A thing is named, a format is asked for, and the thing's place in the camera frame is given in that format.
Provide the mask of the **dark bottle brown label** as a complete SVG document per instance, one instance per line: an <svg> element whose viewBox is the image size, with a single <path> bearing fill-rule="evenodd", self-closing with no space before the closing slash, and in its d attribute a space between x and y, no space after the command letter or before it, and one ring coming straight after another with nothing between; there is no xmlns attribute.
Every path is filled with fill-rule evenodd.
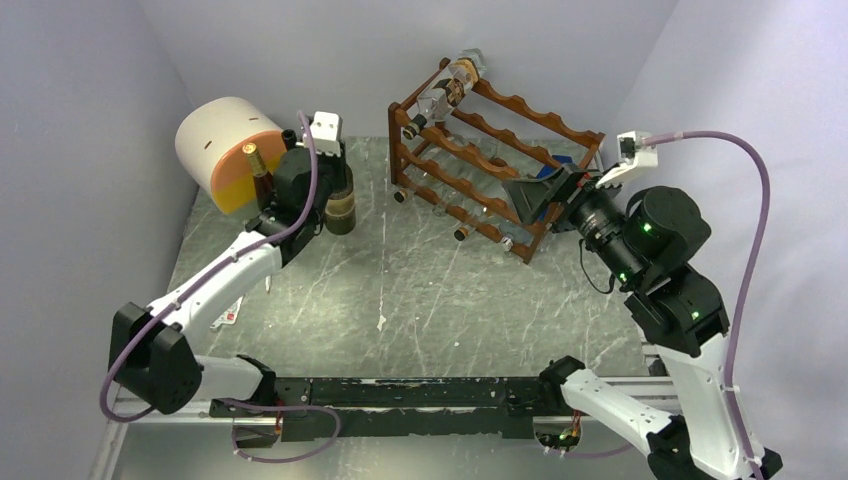
<svg viewBox="0 0 848 480"><path fill-rule="evenodd" d="M329 197L325 206L325 228L337 236L351 233L356 226L356 204L353 172L345 167L345 186Z"/></svg>

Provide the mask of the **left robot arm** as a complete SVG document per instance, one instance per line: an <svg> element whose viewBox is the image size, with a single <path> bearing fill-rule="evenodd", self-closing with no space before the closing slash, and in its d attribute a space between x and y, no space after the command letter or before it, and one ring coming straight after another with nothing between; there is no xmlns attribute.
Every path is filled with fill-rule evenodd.
<svg viewBox="0 0 848 480"><path fill-rule="evenodd" d="M329 201L353 188L346 153L344 141L285 152L273 175L274 199L222 254L149 305L121 307L113 317L101 391L117 383L162 414L199 400L235 402L254 416L278 406L276 374L267 365L246 355L197 355L192 344L197 333L327 229Z"/></svg>

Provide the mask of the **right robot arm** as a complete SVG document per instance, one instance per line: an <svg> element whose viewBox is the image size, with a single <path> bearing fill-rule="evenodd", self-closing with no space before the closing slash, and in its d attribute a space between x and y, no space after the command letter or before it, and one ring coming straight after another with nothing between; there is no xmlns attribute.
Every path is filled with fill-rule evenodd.
<svg viewBox="0 0 848 480"><path fill-rule="evenodd" d="M641 190L618 208L589 172L561 168L503 188L519 220L553 203L625 294L625 307L663 362L678 413L646 405L566 356L542 371L539 398L550 413L569 408L625 439L659 479L770 479L780 455L744 424L729 378L731 324L718 288L690 265L711 229L681 189Z"/></svg>

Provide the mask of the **dark bottle white label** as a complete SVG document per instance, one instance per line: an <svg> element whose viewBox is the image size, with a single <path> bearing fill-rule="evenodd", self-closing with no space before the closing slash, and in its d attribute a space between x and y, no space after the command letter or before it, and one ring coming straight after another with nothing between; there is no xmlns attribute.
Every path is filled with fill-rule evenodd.
<svg viewBox="0 0 848 480"><path fill-rule="evenodd" d="M293 129L285 129L281 132L281 139L287 151L297 147L298 136Z"/></svg>

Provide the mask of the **brown bottle gold foil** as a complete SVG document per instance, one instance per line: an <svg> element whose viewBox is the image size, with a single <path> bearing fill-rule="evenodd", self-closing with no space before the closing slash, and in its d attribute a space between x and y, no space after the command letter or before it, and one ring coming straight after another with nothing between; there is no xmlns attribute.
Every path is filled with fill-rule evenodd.
<svg viewBox="0 0 848 480"><path fill-rule="evenodd" d="M246 157L253 178L257 207L260 211L265 210L271 205L275 195L273 176L255 143L245 143L242 146L242 152Z"/></svg>

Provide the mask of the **clear liquor bottle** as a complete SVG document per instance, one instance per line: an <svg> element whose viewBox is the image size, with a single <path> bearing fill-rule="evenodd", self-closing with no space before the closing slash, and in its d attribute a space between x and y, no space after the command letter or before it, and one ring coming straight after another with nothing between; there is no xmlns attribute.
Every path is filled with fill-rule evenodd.
<svg viewBox="0 0 848 480"><path fill-rule="evenodd" d="M471 48L459 52L417 96L417 113L403 127L403 137L413 140L425 128L444 121L472 91L485 72L485 60L480 49Z"/></svg>

